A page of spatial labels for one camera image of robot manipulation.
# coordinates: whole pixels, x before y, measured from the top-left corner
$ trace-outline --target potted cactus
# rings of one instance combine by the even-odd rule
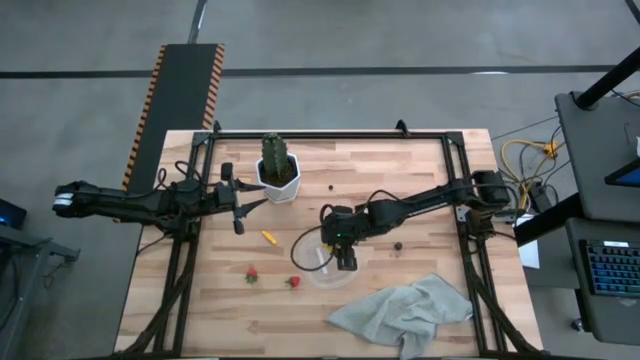
[[[275,204],[293,201],[300,188],[298,158],[287,152],[287,144],[276,133],[262,138],[262,159],[256,162],[258,182]]]

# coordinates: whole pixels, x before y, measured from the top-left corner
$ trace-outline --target gray towel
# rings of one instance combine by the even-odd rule
[[[330,323],[380,345],[402,346],[400,359],[422,355],[436,325],[471,318],[471,303],[432,274],[411,286],[378,291],[329,315]]]

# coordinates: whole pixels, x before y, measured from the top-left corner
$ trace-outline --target wooden tabletop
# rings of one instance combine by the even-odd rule
[[[488,131],[463,130],[463,133],[471,170],[495,170]],[[192,134],[167,133],[160,167],[168,170],[168,181],[181,180],[182,175],[175,171],[173,163],[188,159]],[[440,141],[362,139],[287,143],[289,151],[298,156],[302,176],[294,202],[261,205],[244,220],[246,233],[242,236],[234,234],[230,214],[203,220],[183,355],[396,356],[396,348],[370,344],[325,319],[354,300],[389,286],[409,285],[431,273],[442,276],[466,296],[452,207],[409,219],[386,235],[361,242],[356,248],[359,272],[341,288],[316,288],[293,266],[289,250],[301,232],[318,225],[319,209],[326,203],[354,206],[380,188],[404,197],[446,183]],[[261,156],[260,149],[258,140],[216,141],[210,181],[220,178],[220,164],[232,162],[237,177],[255,184],[255,162]],[[262,192],[241,194],[240,202],[263,196]],[[511,231],[507,226],[499,228]],[[262,230],[269,231],[278,245],[267,242]],[[158,230],[147,227],[140,246],[160,236]],[[398,241],[404,247],[396,257],[392,248]],[[515,242],[494,237],[487,247],[501,307],[525,338],[542,348]],[[116,350],[131,344],[160,306],[170,249],[171,240],[166,240],[137,258]],[[260,276],[253,285],[244,280],[250,266]],[[302,282],[290,290],[284,282],[293,275],[300,275]],[[486,308],[483,318],[487,338],[492,343]],[[173,339],[174,320],[171,316],[166,346]],[[424,356],[476,354],[469,320],[439,326],[437,337],[427,346]]]

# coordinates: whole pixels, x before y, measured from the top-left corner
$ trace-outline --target cactus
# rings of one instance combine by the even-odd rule
[[[287,144],[276,133],[265,134],[262,138],[262,165],[270,178],[285,180],[289,168]]]

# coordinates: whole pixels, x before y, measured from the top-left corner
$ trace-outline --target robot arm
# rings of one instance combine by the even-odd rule
[[[406,219],[449,205],[466,205],[468,232],[475,237],[489,237],[493,232],[491,217],[510,202],[507,187],[499,173],[478,171],[474,184],[455,179],[446,185],[407,197],[371,201],[351,209],[326,205],[321,211],[322,242],[332,249],[339,270],[354,271],[358,264],[353,245],[368,237],[383,235],[400,226]],[[326,208],[331,213],[324,215]]]
[[[235,232],[242,234],[244,227],[240,219],[266,199],[241,206],[236,193],[261,190],[264,187],[234,179],[231,163],[222,164],[221,179],[227,184],[214,184],[212,193],[207,193],[207,186],[199,180],[189,179],[172,183],[164,190],[156,188],[145,194],[100,188],[84,181],[76,181],[56,188],[53,210],[60,217],[102,215],[121,222],[154,225],[165,234],[178,231],[183,221],[233,212]]]

